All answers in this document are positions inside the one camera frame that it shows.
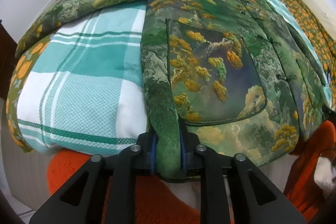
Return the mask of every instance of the teal and white plaid fabric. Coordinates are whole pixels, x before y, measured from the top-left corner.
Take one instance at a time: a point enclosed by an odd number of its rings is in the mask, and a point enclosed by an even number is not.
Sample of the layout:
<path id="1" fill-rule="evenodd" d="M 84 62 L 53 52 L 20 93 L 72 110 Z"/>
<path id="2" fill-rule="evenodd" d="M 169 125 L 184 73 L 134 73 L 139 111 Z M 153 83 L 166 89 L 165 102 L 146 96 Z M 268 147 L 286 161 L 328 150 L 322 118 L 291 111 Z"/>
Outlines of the teal and white plaid fabric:
<path id="1" fill-rule="evenodd" d="M 268 1 L 301 34 L 320 64 L 285 5 Z M 32 148 L 114 155 L 146 131 L 140 63 L 145 13 L 145 0 L 120 4 L 58 30 L 17 104 L 20 131 Z M 328 86 L 325 93 L 330 98 Z"/>

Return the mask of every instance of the metal screw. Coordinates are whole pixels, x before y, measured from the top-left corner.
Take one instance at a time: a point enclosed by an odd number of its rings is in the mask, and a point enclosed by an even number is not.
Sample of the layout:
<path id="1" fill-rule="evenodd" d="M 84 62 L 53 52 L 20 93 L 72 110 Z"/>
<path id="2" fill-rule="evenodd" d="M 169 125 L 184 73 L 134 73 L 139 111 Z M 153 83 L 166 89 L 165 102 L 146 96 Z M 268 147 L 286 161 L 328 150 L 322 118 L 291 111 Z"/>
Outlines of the metal screw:
<path id="1" fill-rule="evenodd" d="M 235 157 L 236 157 L 236 160 L 239 160 L 239 161 L 246 160 L 246 156 L 244 154 L 242 154 L 242 153 L 236 154 Z"/>
<path id="2" fill-rule="evenodd" d="M 99 161 L 101 161 L 101 158 L 102 158 L 101 155 L 95 154 L 91 157 L 91 160 L 93 162 L 99 162 Z"/>
<path id="3" fill-rule="evenodd" d="M 141 150 L 141 146 L 138 145 L 138 144 L 134 144 L 130 147 L 130 149 L 133 151 L 133 152 L 137 152 L 137 151 L 140 151 Z"/>
<path id="4" fill-rule="evenodd" d="M 207 150 L 207 147 L 204 144 L 198 144 L 198 145 L 196 145 L 196 150 L 197 151 L 205 151 L 205 150 Z"/>

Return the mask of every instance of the brown wooden furniture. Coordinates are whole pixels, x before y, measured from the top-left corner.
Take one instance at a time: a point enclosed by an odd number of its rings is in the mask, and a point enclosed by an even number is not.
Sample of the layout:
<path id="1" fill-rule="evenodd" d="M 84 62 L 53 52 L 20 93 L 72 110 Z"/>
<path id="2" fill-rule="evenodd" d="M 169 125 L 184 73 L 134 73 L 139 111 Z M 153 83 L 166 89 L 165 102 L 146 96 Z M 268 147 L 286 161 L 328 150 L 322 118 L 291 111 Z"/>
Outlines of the brown wooden furniture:
<path id="1" fill-rule="evenodd" d="M 7 99 L 9 83 L 17 63 L 14 57 L 16 45 L 0 20 L 0 97 L 2 99 Z"/>

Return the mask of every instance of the patch pocket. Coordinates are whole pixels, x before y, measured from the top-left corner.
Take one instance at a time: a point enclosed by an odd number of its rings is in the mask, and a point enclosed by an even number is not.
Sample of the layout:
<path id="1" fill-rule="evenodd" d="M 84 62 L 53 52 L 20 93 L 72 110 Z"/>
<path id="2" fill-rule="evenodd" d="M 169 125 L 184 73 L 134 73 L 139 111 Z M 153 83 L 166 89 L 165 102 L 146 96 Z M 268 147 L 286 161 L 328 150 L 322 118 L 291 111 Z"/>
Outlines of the patch pocket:
<path id="1" fill-rule="evenodd" d="M 168 76 L 190 126 L 234 122 L 261 112 L 265 92 L 243 39 L 167 21 Z"/>

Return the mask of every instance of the green stripe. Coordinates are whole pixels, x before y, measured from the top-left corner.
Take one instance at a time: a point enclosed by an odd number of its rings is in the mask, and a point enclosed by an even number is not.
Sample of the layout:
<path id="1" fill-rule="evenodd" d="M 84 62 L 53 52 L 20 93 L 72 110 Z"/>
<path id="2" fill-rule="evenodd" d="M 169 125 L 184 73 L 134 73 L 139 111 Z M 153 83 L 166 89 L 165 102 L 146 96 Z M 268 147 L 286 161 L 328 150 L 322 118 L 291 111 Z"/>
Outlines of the green stripe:
<path id="1" fill-rule="evenodd" d="M 67 33 L 61 33 L 61 32 L 57 32 L 55 35 L 62 35 L 64 37 L 72 37 L 74 35 L 79 35 L 81 37 L 102 37 L 104 35 L 107 34 L 112 34 L 112 35 L 119 35 L 119 34 L 136 34 L 136 35 L 141 35 L 141 32 L 131 32 L 131 31 L 123 31 L 123 32 L 103 32 L 103 33 L 81 33 L 81 32 L 74 32 L 72 34 L 67 34 Z"/>
<path id="2" fill-rule="evenodd" d="M 97 143 L 108 143 L 108 144 L 133 144 L 137 142 L 137 139 L 134 139 L 134 138 L 109 138 L 109 137 L 103 137 L 103 136 L 93 136 L 93 135 L 87 135 L 87 134 L 78 133 L 78 132 L 72 132 L 72 131 L 52 128 L 52 127 L 44 126 L 42 124 L 38 124 L 34 122 L 27 122 L 27 121 L 23 121 L 20 119 L 17 119 L 17 121 L 18 123 L 26 125 L 26 126 L 39 128 L 42 131 L 46 131 L 54 135 L 72 138 L 72 139 L 85 140 L 85 141 L 97 142 Z"/>

